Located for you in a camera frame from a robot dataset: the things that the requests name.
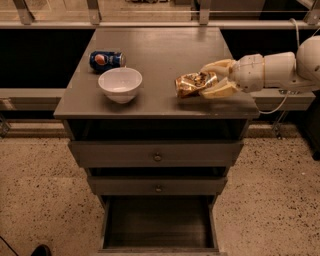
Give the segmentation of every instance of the soda can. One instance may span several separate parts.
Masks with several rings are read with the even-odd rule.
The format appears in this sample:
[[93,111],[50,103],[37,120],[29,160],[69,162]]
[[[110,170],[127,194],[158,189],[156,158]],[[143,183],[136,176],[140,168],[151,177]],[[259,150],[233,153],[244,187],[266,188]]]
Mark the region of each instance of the soda can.
[[98,72],[104,72],[112,68],[124,67],[126,58],[122,52],[94,51],[90,54],[91,68]]

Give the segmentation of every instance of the terrazzo floor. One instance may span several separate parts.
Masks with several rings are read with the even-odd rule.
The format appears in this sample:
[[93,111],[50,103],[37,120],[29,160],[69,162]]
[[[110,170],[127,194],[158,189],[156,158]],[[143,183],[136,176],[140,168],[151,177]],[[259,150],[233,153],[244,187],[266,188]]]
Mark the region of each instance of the terrazzo floor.
[[[95,254],[104,210],[68,139],[12,133],[0,140],[0,235],[20,256],[39,243],[53,256]],[[294,126],[283,126],[282,135],[250,126],[228,174],[213,209],[228,256],[320,255],[320,162]],[[1,240],[0,255],[14,255]]]

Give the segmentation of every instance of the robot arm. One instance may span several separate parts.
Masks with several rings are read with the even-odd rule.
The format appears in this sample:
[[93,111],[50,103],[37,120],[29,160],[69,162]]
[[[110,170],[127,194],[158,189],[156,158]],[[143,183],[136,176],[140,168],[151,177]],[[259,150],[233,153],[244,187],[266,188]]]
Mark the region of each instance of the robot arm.
[[220,60],[202,67],[201,72],[215,72],[220,81],[201,92],[204,98],[231,96],[263,88],[288,91],[314,91],[320,88],[320,36],[307,39],[292,52],[262,56],[246,55],[240,60]]

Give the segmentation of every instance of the drawer knob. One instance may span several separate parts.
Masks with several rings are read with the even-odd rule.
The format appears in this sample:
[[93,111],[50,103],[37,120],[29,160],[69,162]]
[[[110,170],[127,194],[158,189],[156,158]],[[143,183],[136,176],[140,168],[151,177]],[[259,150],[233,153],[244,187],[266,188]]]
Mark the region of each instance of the drawer knob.
[[155,153],[153,155],[153,160],[156,162],[160,162],[162,160],[162,156],[160,155],[160,153]]
[[163,190],[163,188],[162,188],[161,185],[157,185],[157,186],[156,186],[156,192],[157,192],[157,193],[161,193],[162,190]]

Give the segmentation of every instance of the ceramic bowl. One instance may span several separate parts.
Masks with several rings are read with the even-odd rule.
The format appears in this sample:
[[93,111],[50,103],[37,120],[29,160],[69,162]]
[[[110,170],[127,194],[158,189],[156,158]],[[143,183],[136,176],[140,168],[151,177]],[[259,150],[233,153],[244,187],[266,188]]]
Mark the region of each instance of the ceramic bowl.
[[98,79],[103,93],[112,101],[124,104],[138,94],[141,74],[132,68],[114,68],[104,72]]

